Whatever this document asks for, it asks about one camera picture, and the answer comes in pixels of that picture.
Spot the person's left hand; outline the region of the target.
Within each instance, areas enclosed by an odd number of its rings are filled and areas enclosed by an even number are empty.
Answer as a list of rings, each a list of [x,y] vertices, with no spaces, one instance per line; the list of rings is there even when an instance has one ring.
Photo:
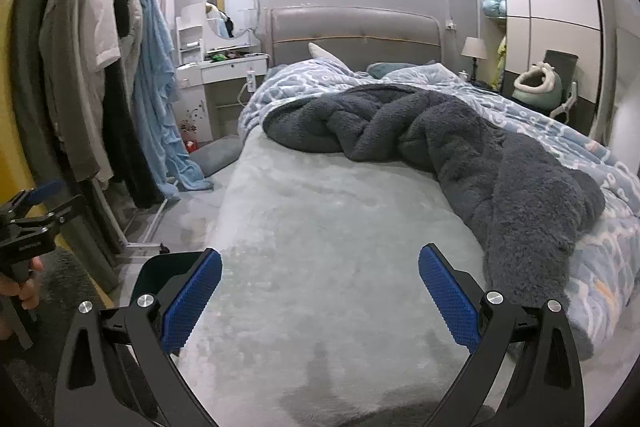
[[[0,294],[3,297],[17,297],[24,310],[35,310],[40,301],[39,291],[41,287],[41,273],[44,266],[40,257],[29,260],[29,278],[24,283],[1,275]]]

